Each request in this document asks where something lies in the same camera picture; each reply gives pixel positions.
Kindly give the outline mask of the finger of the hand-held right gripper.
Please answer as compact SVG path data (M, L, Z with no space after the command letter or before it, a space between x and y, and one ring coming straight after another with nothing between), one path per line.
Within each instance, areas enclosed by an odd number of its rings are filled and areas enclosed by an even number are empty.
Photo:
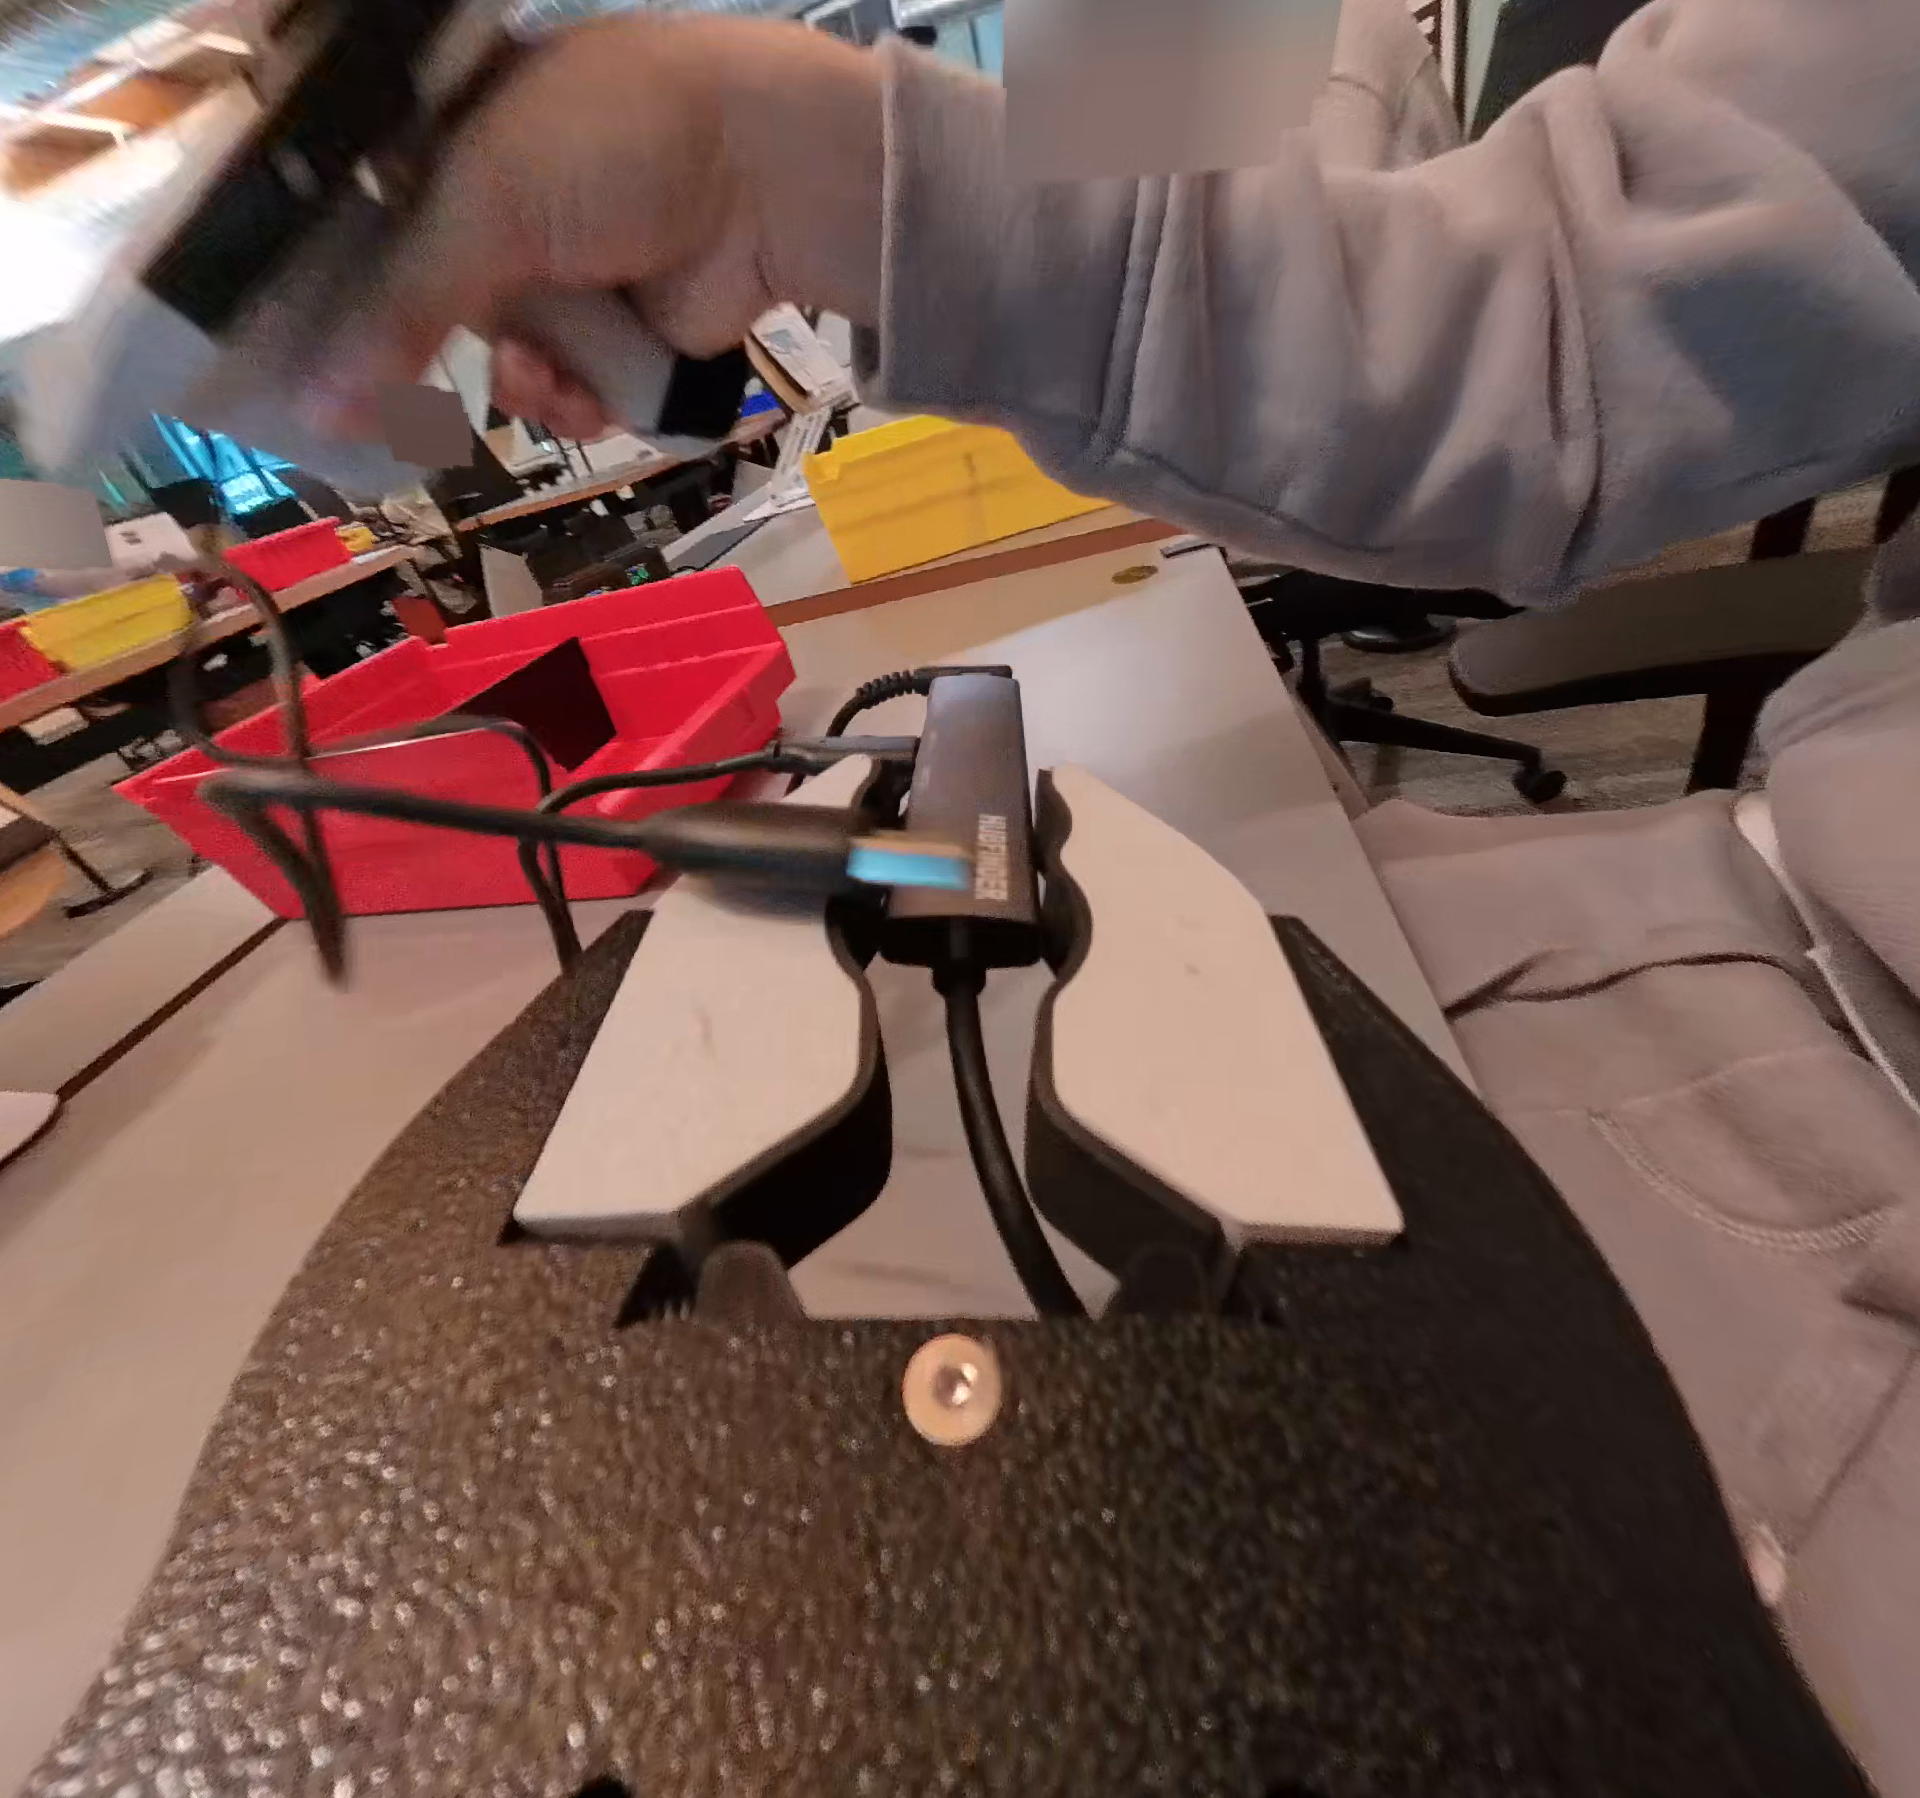
M31 477L88 477L172 411L214 362L227 303L170 298L140 275L89 275L4 334L4 411Z

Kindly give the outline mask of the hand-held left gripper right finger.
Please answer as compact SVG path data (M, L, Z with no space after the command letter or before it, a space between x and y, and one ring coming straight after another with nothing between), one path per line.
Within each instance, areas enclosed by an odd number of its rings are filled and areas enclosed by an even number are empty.
M1081 766L1040 778L1059 946L1027 1180L1076 1247L1390 1244L1405 1211L1280 931L1234 874Z

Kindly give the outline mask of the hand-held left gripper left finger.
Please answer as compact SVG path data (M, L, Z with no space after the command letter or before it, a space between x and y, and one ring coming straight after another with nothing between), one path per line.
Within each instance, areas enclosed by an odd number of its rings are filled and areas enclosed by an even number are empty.
M844 759L787 798L873 814L882 770ZM827 1244L877 1203L892 1153L877 999L835 899L677 874L514 1227L542 1242Z

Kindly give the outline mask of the black cable blue plug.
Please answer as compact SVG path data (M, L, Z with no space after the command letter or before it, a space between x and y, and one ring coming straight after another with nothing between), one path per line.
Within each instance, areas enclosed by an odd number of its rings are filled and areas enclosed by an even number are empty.
M741 778L824 778L835 760L855 757L901 760L901 754L870 751L855 741L775 738L749 754L568 784L558 784L551 763L523 730L448 711L359 741L321 747L306 692L296 676L294 636L272 591L242 575L227 575L222 554L212 547L200 547L195 557L201 571L250 598L261 618L282 736L276 754L239 753L218 742L204 711L195 665L201 623L193 621L172 658L169 699L183 742L212 763L212 771L195 785L195 796L212 814L242 831L278 872L309 928L324 980L335 987L348 983L349 915L322 825L329 814L514 841L517 868L535 896L562 969L569 969L583 956L564 888L564 850L632 852L674 874L782 899L868 901L923 872L947 883L967 877L959 850L946 843L921 846L858 807L785 798L731 809L686 805L625 822L573 814L581 805L625 790L670 793ZM324 771L326 763L349 754L423 747L455 736L485 736L515 751L539 790L537 802L509 807L448 801L418 788L363 784Z

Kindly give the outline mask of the red plastic bin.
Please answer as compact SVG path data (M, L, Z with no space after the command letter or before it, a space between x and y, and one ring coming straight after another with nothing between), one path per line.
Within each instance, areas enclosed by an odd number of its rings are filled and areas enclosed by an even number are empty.
M227 575L237 574L266 591L282 593L351 567L354 556L335 522L309 519L229 547L222 566Z
M583 641L611 707L615 741L571 775L551 766L558 784L749 754L779 731L782 696L797 676L791 657L742 571L721 567L455 628L441 644L410 641L333 680L308 681L315 738L337 747L424 722L571 636ZM197 802L195 785L211 771L206 757L188 751L114 790L271 911L296 918L297 904L278 872ZM324 771L461 802L532 807L539 798L519 754L485 736L349 754ZM514 841L343 814L322 825L348 915L532 901ZM564 850L571 901L625 901L653 874L641 854Z

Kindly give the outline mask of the person's right forearm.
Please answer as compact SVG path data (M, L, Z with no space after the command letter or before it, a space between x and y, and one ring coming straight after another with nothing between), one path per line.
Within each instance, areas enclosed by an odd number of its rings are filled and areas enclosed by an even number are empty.
M1336 578L1546 605L1917 460L1917 0L1656 0L1475 143L1016 185L882 53L873 402Z

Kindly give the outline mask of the grey desk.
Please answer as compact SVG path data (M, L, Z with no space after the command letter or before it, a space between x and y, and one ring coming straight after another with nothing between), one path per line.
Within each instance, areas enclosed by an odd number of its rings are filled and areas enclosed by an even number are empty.
M1296 915L1466 1065L1346 807L1216 556L1091 556L782 628L787 717L863 681L1008 664L1027 753L1083 766ZM345 1194L551 982L530 906L302 926L204 874L4 1006L4 1620L113 1624L156 1564L254 1335Z

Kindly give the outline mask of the person's right hand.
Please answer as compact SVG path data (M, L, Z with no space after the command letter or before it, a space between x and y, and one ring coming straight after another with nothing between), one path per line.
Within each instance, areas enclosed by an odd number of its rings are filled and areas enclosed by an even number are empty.
M537 332L542 288L615 293L682 356L782 303L873 326L894 53L812 27L625 14L526 50L467 110L423 197L300 372L300 420L370 440L378 392L464 328L491 399L593 440L611 404Z

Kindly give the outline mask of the yellow plastic bin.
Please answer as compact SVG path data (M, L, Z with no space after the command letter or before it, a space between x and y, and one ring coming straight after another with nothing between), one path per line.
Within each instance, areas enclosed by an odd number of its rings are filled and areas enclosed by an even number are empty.
M1103 511L1049 479L1019 438L917 415L838 438L805 460L811 502L851 584Z
M31 612L18 623L28 644L71 676L166 644L193 621L188 589L156 574Z

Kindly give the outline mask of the black office chair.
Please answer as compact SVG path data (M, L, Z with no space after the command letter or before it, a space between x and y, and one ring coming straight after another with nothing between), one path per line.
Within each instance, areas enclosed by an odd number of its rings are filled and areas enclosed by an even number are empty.
M1469 139L1479 139L1543 81L1596 63L1611 36L1649 3L1508 0L1495 27ZM1272 658L1293 678L1296 701L1335 745L1493 759L1508 767L1512 790L1529 805L1548 805L1565 790L1565 775L1538 749L1410 717L1374 684L1336 687L1323 670L1323 644L1332 638L1387 634L1396 650L1435 650L1450 641L1443 621L1495 621L1510 618L1512 608L1475 593L1396 591L1306 571L1241 583L1239 591Z
M1879 547L1915 530L1919 470L1896 472L1875 545L1813 554L1814 504L1764 519L1744 562L1592 591L1558 612L1475 626L1453 690L1486 717L1698 699L1686 790L1734 790L1766 701L1859 621Z

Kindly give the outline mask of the black bin divider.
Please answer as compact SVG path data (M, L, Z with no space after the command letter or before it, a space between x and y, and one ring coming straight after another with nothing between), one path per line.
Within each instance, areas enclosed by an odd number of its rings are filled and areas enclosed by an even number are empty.
M523 730L568 775L615 741L611 707L576 636L519 662L508 676L445 711Z

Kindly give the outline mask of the black box green display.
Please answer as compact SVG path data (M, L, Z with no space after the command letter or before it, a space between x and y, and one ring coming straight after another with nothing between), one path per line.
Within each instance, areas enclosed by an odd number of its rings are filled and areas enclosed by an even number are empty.
M621 548L600 556L585 550L552 550L532 556L530 571L546 608L571 605L595 595L658 584L674 575L666 550L647 541L630 541Z

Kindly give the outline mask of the grey wood-edged table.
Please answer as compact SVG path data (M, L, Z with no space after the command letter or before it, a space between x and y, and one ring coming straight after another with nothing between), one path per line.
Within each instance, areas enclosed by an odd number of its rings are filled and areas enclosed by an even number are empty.
M1108 556L1153 560L1182 536L1177 525L1108 504L879 581L852 583L814 508L798 505L764 517L721 564L738 567L757 602L787 630Z

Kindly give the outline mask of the wooden document stand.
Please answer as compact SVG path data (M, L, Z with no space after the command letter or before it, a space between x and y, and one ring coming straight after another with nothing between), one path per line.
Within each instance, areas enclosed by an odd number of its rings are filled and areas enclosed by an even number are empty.
M798 463L824 440L849 436L865 411L852 362L791 303L768 312L742 350L760 385L785 417L775 435L775 462Z

